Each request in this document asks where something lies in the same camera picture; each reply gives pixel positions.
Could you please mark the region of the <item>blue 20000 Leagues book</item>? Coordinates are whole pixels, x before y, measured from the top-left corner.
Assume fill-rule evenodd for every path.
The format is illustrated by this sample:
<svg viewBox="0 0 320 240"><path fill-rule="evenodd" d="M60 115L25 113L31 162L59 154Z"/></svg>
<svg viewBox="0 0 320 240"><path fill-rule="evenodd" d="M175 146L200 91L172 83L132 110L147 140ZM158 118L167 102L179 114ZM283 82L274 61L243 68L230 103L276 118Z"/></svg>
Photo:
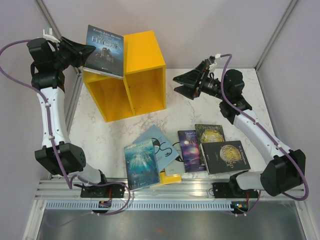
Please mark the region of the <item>blue 20000 Leagues book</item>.
<svg viewBox="0 0 320 240"><path fill-rule="evenodd" d="M152 140L146 139L124 147L127 184L131 191L161 182Z"/></svg>

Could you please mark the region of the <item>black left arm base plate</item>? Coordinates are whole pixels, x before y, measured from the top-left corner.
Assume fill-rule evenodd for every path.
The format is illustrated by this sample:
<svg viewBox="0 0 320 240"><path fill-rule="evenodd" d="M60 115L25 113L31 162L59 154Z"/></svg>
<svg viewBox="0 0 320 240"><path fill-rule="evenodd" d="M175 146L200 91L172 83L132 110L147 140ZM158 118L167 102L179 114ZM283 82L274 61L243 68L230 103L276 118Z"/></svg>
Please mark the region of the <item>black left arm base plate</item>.
<svg viewBox="0 0 320 240"><path fill-rule="evenodd" d="M108 186L81 186L81 198L123 198L125 187L120 184L110 184Z"/></svg>

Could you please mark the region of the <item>dark Wuthering Heights book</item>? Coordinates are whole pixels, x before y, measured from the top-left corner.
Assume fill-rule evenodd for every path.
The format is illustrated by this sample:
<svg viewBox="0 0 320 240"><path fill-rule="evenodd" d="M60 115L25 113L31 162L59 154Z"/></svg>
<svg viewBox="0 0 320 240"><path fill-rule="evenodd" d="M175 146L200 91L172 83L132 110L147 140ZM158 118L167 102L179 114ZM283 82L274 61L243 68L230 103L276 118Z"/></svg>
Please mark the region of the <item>dark Wuthering Heights book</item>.
<svg viewBox="0 0 320 240"><path fill-rule="evenodd" d="M83 70L107 77L124 77L124 37L89 25L86 44L95 50L87 58Z"/></svg>

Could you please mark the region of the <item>light blue Old Man book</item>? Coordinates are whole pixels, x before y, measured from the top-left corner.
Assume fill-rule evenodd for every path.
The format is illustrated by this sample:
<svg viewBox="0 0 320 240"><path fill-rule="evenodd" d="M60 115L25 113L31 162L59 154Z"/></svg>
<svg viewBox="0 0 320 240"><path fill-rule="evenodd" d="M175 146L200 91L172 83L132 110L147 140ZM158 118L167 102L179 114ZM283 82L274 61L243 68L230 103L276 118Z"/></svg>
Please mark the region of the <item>light blue Old Man book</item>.
<svg viewBox="0 0 320 240"><path fill-rule="evenodd" d="M133 143L136 144L149 139L152 140L159 172L180 157L178 151L156 125L149 127Z"/></svg>

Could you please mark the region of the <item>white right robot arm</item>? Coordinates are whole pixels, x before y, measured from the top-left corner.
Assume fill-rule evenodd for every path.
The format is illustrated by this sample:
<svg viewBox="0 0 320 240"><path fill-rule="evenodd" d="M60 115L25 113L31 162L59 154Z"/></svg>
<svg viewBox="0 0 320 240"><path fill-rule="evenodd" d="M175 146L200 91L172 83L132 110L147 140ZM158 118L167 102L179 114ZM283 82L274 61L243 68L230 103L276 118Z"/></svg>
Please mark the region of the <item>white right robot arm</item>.
<svg viewBox="0 0 320 240"><path fill-rule="evenodd" d="M175 76L173 81L179 84L174 91L190 100L201 93L220 99L221 114L253 143L266 163L263 171L232 175L228 182L229 193L240 197L246 190L258 190L272 197L282 194L296 201L306 200L309 186L305 177L305 154L300 149L291 149L260 123L243 97L242 72L225 66L221 78L214 77L219 58L220 55L210 56L196 68Z"/></svg>

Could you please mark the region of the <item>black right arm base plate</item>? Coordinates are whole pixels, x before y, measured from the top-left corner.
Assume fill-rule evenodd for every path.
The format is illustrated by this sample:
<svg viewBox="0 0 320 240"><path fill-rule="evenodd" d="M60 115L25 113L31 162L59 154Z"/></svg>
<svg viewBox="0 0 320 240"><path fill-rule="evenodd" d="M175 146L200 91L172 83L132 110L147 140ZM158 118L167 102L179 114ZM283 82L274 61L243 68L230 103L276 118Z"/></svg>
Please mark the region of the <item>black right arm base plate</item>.
<svg viewBox="0 0 320 240"><path fill-rule="evenodd" d="M216 199L255 199L259 192L253 189L243 190L229 182L214 182L212 184L213 195Z"/></svg>

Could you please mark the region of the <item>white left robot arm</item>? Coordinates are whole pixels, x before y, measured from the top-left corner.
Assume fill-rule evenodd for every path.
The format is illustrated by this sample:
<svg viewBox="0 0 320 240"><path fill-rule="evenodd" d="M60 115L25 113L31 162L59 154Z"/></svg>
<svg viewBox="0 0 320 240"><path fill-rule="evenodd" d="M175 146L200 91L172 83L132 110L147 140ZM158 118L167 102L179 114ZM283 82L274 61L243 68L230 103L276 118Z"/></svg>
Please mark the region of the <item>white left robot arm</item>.
<svg viewBox="0 0 320 240"><path fill-rule="evenodd" d="M36 90L43 125L42 144L34 152L35 159L50 174L65 177L69 185L73 178L79 178L93 183L91 190L96 196L105 197L110 186L103 181L102 171L87 163L83 149L71 143L64 113L63 72L69 66L84 66L95 46L46 33L30 40L27 47L33 59L31 86Z"/></svg>

